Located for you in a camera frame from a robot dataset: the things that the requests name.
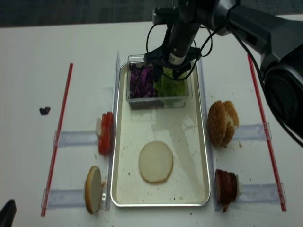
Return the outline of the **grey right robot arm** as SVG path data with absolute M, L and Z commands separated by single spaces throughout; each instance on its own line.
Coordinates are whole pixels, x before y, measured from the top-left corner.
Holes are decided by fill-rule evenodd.
M 181 0 L 176 8 L 156 8 L 154 25 L 167 31 L 160 47 L 144 55 L 144 63 L 174 71 L 173 78 L 192 72 L 202 56 L 192 43 L 205 27 L 213 35 L 231 33 L 261 63 L 255 65 L 266 102 L 281 127 L 302 145 L 303 24 L 242 6 L 238 0 Z

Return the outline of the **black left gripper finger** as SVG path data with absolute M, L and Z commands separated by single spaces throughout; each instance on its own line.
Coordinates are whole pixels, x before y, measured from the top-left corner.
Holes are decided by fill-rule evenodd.
M 10 199 L 0 211 L 0 227 L 11 227 L 16 215 L 16 203 Z

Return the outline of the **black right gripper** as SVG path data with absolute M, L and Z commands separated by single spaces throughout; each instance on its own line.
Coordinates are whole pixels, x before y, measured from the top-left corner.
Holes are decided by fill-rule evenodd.
M 182 79 L 183 72 L 191 69 L 191 61 L 200 58 L 199 51 L 191 46 L 200 23 L 168 20 L 166 25 L 162 46 L 145 53 L 143 58 L 145 65 L 153 65 L 154 82 L 158 82 L 163 75 L 163 67 L 173 70 L 173 79 Z

